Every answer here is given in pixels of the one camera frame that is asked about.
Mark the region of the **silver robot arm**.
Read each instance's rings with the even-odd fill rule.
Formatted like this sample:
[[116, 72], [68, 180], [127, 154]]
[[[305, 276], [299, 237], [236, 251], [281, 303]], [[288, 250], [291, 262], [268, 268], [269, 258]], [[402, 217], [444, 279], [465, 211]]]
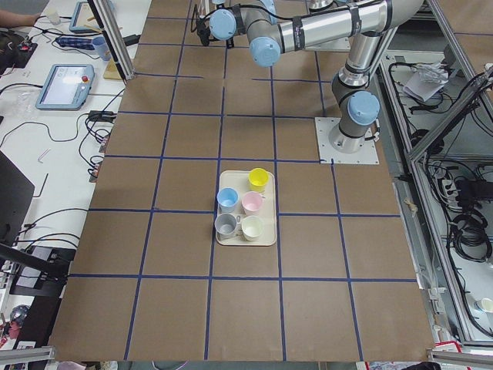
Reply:
[[274, 66], [281, 55], [351, 38], [353, 43], [343, 67], [335, 74], [332, 92], [340, 108], [339, 123], [330, 131], [331, 146], [340, 153], [356, 153], [378, 116], [380, 103], [368, 92], [371, 68], [378, 63], [383, 38], [412, 18], [420, 1], [353, 1], [331, 7], [313, 1], [306, 15], [281, 17], [272, 1], [254, 1], [226, 7], [216, 1], [206, 15], [193, 11], [192, 32], [204, 46], [212, 41], [231, 42], [245, 35], [253, 61], [264, 68]]

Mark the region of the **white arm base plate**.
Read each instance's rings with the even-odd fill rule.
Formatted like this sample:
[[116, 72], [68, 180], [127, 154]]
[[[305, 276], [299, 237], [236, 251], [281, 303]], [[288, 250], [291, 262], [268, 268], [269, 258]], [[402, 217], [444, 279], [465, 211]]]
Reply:
[[367, 127], [365, 136], [359, 139], [345, 137], [339, 130], [339, 117], [316, 117], [314, 119], [318, 153], [321, 163], [378, 165], [376, 142], [378, 133], [372, 132], [372, 126], [378, 129], [376, 120]]

